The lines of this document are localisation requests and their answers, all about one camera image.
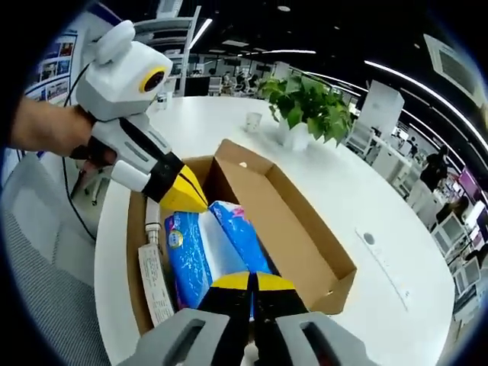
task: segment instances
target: cardboard box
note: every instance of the cardboard box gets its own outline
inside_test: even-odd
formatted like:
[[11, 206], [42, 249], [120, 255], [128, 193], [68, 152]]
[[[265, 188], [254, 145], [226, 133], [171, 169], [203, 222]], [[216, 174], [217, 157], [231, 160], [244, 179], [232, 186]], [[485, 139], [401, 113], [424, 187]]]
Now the cardboard box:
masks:
[[[326, 314], [342, 311], [356, 267], [317, 212], [273, 162], [224, 140], [215, 156], [185, 163], [197, 176], [209, 203], [222, 200], [243, 206], [273, 265], [294, 283], [310, 310]], [[162, 213], [162, 222], [169, 214]], [[153, 327], [137, 260], [137, 249], [146, 242], [144, 215], [144, 198], [133, 192], [127, 224], [127, 274], [141, 334]], [[163, 266], [168, 270], [164, 233], [161, 238]], [[166, 277], [171, 283], [171, 273]]]

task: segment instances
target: green leaves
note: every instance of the green leaves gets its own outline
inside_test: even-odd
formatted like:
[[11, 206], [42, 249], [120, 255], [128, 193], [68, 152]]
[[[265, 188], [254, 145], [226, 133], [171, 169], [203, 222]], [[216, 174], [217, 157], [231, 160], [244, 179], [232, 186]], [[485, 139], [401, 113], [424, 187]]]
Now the green leaves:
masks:
[[324, 121], [321, 121], [318, 117], [307, 118], [308, 132], [313, 135], [315, 140], [318, 140], [323, 135], [323, 123]]
[[288, 80], [270, 79], [260, 85], [262, 95], [271, 104], [274, 120], [277, 112], [293, 128], [306, 123], [310, 134], [324, 141], [334, 138], [339, 144], [352, 128], [352, 119], [341, 95], [327, 92], [321, 81], [292, 76]]
[[299, 104], [296, 104], [295, 107], [290, 111], [288, 114], [288, 126], [290, 126], [290, 130], [297, 126], [302, 121], [303, 111]]

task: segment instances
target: box flap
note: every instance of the box flap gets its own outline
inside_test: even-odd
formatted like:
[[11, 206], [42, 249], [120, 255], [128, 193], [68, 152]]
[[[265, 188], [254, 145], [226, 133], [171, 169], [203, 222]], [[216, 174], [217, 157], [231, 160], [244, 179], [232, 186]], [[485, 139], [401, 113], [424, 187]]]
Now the box flap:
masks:
[[230, 140], [223, 140], [222, 143], [220, 143], [220, 146], [215, 153], [215, 157], [236, 165], [244, 162], [247, 169], [259, 174], [265, 174], [273, 166], [273, 163], [266, 158], [263, 158], [255, 152], [237, 145]]
[[329, 259], [329, 265], [337, 278], [344, 278], [354, 271], [354, 262], [336, 236], [281, 169], [273, 165], [266, 177], [308, 232], [322, 257]]
[[183, 159], [183, 162], [190, 168], [193, 174], [195, 174], [198, 183], [203, 187], [213, 160], [213, 156], [202, 156], [199, 158]]
[[146, 199], [142, 193], [132, 192], [127, 218], [127, 281], [129, 282], [132, 310], [141, 335], [153, 328], [139, 267], [139, 247], [146, 244], [145, 219]]
[[310, 310], [321, 311], [329, 315], [341, 313], [344, 309], [345, 300], [349, 295], [355, 276], [356, 271], [353, 271], [342, 280], [337, 281], [332, 286], [330, 292], [326, 296], [318, 299], [318, 301], [312, 305]]
[[334, 272], [264, 175], [216, 161], [280, 274], [293, 281], [305, 305], [312, 307], [337, 281]]

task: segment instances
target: paper cup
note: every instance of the paper cup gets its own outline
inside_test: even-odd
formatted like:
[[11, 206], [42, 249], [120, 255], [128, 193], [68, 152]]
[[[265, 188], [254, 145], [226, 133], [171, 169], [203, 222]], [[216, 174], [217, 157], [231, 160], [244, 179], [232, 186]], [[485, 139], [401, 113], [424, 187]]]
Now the paper cup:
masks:
[[258, 130], [259, 124], [261, 123], [262, 114], [249, 112], [246, 115], [246, 125], [244, 126], [244, 130], [246, 132], [256, 132]]

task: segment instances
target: white flower pot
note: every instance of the white flower pot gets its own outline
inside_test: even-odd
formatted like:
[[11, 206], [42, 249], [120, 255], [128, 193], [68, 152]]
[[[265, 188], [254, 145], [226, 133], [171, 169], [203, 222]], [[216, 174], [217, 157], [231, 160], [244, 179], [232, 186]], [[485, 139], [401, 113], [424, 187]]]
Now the white flower pot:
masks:
[[312, 135], [308, 132], [307, 124], [299, 123], [290, 130], [288, 121], [280, 119], [278, 128], [278, 142], [286, 149], [292, 151], [304, 151], [312, 141]]

